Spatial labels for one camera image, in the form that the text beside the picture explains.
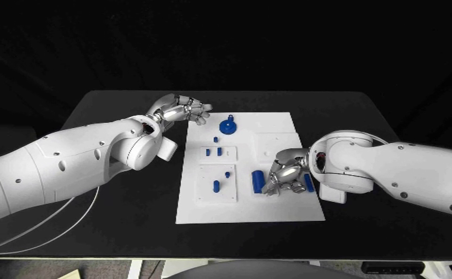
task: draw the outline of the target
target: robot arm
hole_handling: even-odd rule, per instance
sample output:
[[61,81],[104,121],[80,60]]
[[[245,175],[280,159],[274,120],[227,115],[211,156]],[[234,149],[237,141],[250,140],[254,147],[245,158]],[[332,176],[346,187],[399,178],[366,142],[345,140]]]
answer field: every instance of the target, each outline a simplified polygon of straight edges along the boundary
[[338,131],[300,156],[302,169],[320,181],[320,198],[346,203],[348,192],[368,193],[378,183],[401,201],[452,214],[452,150],[404,142],[372,147],[374,140]]
[[205,124],[211,109],[196,99],[171,94],[148,115],[55,132],[2,156],[0,218],[78,196],[119,173],[142,170],[156,156],[169,161],[178,144],[163,136],[165,130],[181,120]]

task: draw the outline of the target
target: blue object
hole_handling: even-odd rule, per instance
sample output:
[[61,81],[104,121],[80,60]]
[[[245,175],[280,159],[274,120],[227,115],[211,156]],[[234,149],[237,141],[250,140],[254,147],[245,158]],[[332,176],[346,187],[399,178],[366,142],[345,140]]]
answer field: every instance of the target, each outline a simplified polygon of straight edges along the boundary
[[264,172],[261,170],[257,170],[253,172],[253,188],[255,190],[255,193],[263,193],[264,186],[266,186]]
[[228,120],[222,121],[222,123],[219,124],[219,131],[224,134],[234,134],[238,130],[238,125],[234,121],[234,115],[231,114],[228,117]]
[[309,187],[309,191],[315,192],[315,186],[313,186],[313,181],[312,181],[312,175],[310,173],[304,174],[304,180],[307,181],[307,187]]
[[219,181],[218,180],[214,181],[214,192],[219,193]]

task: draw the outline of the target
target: black table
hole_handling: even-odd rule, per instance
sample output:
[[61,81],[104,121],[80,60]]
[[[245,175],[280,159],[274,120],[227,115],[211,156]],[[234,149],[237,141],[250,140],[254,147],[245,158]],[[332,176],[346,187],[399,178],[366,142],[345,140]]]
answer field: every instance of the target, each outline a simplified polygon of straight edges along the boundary
[[[168,93],[171,91],[93,91],[64,129],[145,114]],[[306,147],[340,129],[366,131],[389,142],[398,141],[389,123],[363,93],[176,93],[212,103],[215,112],[290,112]],[[398,201],[378,186],[372,193],[349,193],[345,205],[320,201],[325,222],[176,225],[188,122],[179,122],[166,136],[179,143],[172,161],[158,158],[145,170],[122,173],[101,187],[94,208],[77,228],[47,246],[15,256],[452,259],[452,215]],[[94,191],[80,196],[55,220],[0,251],[28,248],[57,236],[84,214],[93,197]],[[63,202],[40,206],[12,215],[11,220],[0,221],[0,234],[4,223],[9,226],[31,223],[40,219],[40,214],[51,213],[61,205]]]

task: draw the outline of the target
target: small blue block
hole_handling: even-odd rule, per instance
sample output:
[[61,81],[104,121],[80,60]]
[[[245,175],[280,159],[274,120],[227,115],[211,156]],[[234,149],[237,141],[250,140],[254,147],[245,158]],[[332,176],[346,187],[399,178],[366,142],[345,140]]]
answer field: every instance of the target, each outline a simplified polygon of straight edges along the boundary
[[218,180],[214,181],[214,192],[219,193],[219,181]]
[[309,173],[304,174],[304,180],[307,181],[309,191],[315,192],[315,185],[313,185],[312,176]]
[[255,193],[263,193],[264,186],[266,186],[264,172],[261,170],[257,170],[253,172],[253,189],[255,190]]

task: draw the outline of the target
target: floor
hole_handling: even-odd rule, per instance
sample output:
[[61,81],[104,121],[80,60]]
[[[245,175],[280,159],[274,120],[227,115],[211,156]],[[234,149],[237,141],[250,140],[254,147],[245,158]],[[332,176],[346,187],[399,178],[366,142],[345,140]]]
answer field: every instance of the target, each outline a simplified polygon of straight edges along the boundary
[[[165,261],[145,261],[140,279],[160,279],[163,266]],[[362,262],[323,261],[320,266],[368,279],[415,279],[412,275],[365,274]],[[76,269],[81,271],[83,279],[127,279],[130,261],[0,260],[2,279],[58,279]]]

